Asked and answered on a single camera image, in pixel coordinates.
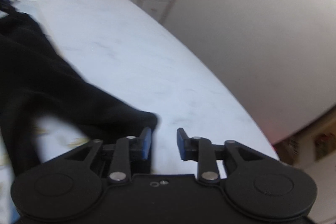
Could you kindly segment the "black garment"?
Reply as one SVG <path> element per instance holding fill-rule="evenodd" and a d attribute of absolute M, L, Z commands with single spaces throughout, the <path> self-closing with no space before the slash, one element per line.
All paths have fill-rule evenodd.
<path fill-rule="evenodd" d="M 51 113 L 84 135 L 114 143 L 143 129 L 155 114 L 137 110 L 89 84 L 54 50 L 29 14 L 1 0 L 1 135 L 15 176 L 40 164 L 34 119 Z"/>

